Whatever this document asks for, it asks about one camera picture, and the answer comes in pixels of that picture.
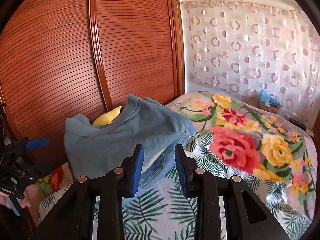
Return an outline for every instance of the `wardrobe door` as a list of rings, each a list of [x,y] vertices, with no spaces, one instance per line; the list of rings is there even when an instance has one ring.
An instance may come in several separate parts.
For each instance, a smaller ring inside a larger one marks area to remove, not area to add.
[[[171,0],[96,0],[103,68],[113,106],[127,94],[166,104],[177,96]]]
[[[92,57],[88,0],[25,0],[0,35],[2,101],[17,138],[48,137],[34,161],[57,167],[67,117],[106,111]]]

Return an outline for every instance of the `cardboard box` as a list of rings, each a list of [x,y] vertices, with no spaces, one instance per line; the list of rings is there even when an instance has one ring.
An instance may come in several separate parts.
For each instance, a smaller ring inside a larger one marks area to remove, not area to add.
[[[273,114],[278,114],[279,110],[280,110],[280,105],[279,106],[275,106],[271,103],[266,104],[265,101],[261,101],[259,108],[261,110],[267,111],[269,113],[273,113]]]

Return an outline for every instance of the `curtain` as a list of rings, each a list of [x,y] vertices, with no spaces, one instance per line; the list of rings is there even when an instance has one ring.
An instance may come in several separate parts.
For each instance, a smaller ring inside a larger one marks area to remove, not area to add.
[[[197,82],[245,97],[266,89],[288,114],[308,120],[320,37],[304,12],[217,0],[182,2],[181,9],[189,22],[186,65]]]

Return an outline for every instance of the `human hand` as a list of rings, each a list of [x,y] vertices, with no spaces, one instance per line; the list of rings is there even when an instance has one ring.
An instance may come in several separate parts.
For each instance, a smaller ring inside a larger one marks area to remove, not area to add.
[[[29,194],[28,194],[28,187],[26,188],[26,190],[24,191],[23,194],[24,194],[24,199],[21,200],[20,206],[22,208],[31,207],[30,198],[29,198]],[[7,199],[5,197],[8,197],[8,195],[0,192],[0,205],[4,205],[7,208],[11,209],[12,207],[7,202]]]

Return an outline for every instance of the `blue jeans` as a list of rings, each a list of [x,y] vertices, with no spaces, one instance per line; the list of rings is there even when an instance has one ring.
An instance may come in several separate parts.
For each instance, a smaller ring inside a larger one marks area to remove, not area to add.
[[[158,180],[162,179],[165,174],[175,166],[174,149],[177,144],[186,146],[189,138],[195,133],[192,124],[185,130],[182,136],[170,144],[160,156],[152,163],[152,165],[144,172],[141,173],[139,189],[134,198],[122,198],[122,206],[129,204],[135,198],[141,196],[146,191],[155,187]],[[95,208],[99,208],[99,201],[96,203]]]

